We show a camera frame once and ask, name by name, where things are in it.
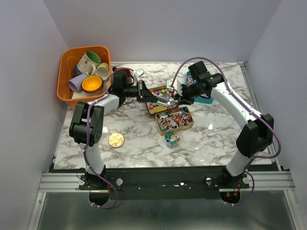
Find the dark tin of star candies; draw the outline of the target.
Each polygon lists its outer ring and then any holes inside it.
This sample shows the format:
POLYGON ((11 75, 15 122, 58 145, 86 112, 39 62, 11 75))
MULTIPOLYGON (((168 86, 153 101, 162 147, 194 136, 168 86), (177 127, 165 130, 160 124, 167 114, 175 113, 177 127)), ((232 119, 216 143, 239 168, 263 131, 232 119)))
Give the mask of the dark tin of star candies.
MULTIPOLYGON (((171 97, 173 99, 175 98, 174 94, 172 92, 169 92, 169 90, 168 90, 166 85, 150 88, 149 91, 154 96, 169 96, 169 97, 171 97)), ((145 104, 146 104, 147 111, 148 111, 150 117, 154 117, 155 114, 163 112, 163 111, 166 111, 166 110, 171 110, 171 109, 178 108, 178 104, 177 103, 175 103, 171 107, 164 107, 164 106, 153 104, 151 102, 147 102, 145 104)))

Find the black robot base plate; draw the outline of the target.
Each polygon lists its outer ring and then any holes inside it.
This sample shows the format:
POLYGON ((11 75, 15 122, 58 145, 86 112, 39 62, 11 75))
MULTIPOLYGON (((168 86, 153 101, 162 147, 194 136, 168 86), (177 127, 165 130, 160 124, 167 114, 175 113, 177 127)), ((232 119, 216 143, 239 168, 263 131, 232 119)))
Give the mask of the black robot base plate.
POLYGON ((255 180, 244 172, 234 181, 224 181, 223 166, 117 168, 106 169, 102 176, 71 171, 79 179, 79 189, 88 192, 93 204, 108 201, 224 199, 239 203, 244 189, 254 190, 255 180))

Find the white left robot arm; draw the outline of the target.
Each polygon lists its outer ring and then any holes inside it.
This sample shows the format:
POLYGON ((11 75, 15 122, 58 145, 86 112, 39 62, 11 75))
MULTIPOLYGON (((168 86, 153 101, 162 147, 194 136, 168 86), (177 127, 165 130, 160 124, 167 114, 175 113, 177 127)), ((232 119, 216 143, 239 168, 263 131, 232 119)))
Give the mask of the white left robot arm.
POLYGON ((103 133, 104 115, 121 107, 127 97, 135 98, 140 103, 158 102, 158 98, 148 90, 144 81, 140 80, 136 85, 129 84, 127 76, 127 69, 115 70, 107 78, 113 82, 103 97, 89 103, 78 102, 74 109, 69 136, 83 152, 85 171, 92 174, 90 184, 95 189, 102 189, 106 185, 106 177, 102 174, 105 164, 98 145, 103 133))

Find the silver metal scoop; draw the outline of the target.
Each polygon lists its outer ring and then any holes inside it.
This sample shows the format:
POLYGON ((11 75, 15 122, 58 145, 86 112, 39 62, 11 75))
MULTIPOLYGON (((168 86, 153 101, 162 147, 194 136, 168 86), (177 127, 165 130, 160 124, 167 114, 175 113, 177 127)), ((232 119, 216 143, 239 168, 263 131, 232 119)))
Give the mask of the silver metal scoop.
POLYGON ((164 107, 169 108, 178 103, 178 100, 175 100, 174 98, 168 95, 157 96, 156 98, 157 98, 156 104, 158 106, 164 106, 164 107))

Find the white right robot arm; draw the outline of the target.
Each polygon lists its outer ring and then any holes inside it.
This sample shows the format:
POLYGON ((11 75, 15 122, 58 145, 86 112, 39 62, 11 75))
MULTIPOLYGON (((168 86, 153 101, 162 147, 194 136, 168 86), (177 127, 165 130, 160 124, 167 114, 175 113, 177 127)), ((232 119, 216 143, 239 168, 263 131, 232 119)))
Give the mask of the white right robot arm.
POLYGON ((215 99, 236 120, 241 132, 236 140, 237 150, 230 162, 223 168, 221 183, 230 188, 238 182, 254 158, 273 141, 274 119, 270 114, 263 115, 245 102, 230 86, 222 70, 211 74, 205 58, 188 67, 195 84, 187 86, 177 81, 175 76, 167 86, 175 93, 180 104, 193 104, 194 97, 201 94, 215 99))

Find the gold tin of lollipops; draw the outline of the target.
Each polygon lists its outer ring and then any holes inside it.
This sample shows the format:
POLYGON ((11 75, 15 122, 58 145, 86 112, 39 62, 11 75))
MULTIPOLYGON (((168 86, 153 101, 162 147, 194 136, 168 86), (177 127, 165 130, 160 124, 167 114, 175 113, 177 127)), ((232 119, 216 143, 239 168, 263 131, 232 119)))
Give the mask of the gold tin of lollipops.
POLYGON ((194 125, 194 120, 186 106, 157 113, 155 120, 161 136, 170 130, 183 131, 194 125))

